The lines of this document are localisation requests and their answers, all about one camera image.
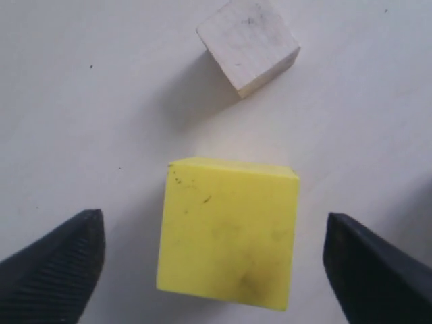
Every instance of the white wooden cube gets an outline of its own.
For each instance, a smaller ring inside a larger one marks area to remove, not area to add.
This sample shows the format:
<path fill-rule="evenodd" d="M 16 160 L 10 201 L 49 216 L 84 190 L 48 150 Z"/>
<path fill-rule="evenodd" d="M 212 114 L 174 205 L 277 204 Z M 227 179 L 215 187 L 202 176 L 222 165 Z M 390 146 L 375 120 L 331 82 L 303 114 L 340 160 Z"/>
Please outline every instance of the white wooden cube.
<path fill-rule="evenodd" d="M 196 31 L 242 98 L 287 70 L 300 51 L 268 0 L 231 0 Z"/>

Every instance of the yellow cube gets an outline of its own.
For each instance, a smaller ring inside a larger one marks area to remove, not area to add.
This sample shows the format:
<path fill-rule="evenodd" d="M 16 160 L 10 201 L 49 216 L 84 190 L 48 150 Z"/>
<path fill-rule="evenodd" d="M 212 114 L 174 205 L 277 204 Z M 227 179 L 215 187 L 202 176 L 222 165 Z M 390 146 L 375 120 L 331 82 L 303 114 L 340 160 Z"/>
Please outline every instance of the yellow cube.
<path fill-rule="evenodd" d="M 287 167 L 171 163 L 157 287 L 286 310 L 298 191 Z"/>

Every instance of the black speck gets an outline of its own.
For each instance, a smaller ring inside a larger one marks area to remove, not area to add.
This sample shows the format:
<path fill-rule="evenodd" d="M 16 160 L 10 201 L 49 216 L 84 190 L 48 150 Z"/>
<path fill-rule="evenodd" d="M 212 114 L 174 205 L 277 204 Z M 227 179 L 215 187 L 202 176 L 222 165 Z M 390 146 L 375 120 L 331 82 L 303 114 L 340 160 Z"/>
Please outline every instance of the black speck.
<path fill-rule="evenodd" d="M 209 201 L 210 201 L 210 199 L 211 199 L 211 196 L 209 196 L 206 200 L 204 200 L 202 203 L 203 204 L 207 204 Z"/>

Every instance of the white background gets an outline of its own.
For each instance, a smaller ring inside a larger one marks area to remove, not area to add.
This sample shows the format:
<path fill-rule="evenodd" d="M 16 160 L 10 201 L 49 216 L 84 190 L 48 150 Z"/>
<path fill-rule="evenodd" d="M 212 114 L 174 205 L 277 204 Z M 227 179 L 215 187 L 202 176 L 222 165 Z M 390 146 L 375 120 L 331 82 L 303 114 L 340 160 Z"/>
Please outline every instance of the white background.
<path fill-rule="evenodd" d="M 239 101 L 194 31 L 224 0 L 1 0 L 0 258 L 102 208 L 81 323 L 106 324 L 345 323 L 329 211 L 432 264 L 432 1 L 274 2 L 302 51 Z M 299 173 L 286 313 L 156 291 L 167 164 L 192 155 Z"/>

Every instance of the wooden block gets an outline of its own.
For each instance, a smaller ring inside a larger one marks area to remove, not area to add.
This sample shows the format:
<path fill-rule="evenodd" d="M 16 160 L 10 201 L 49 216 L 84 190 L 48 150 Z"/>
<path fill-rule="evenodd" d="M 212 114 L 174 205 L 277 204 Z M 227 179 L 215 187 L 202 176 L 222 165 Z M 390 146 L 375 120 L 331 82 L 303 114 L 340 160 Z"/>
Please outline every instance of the wooden block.
<path fill-rule="evenodd" d="M 169 166 L 157 287 L 285 310 L 299 179 L 287 167 L 191 158 Z"/>
<path fill-rule="evenodd" d="M 268 0 L 232 0 L 196 31 L 242 98 L 293 65 L 300 51 Z"/>

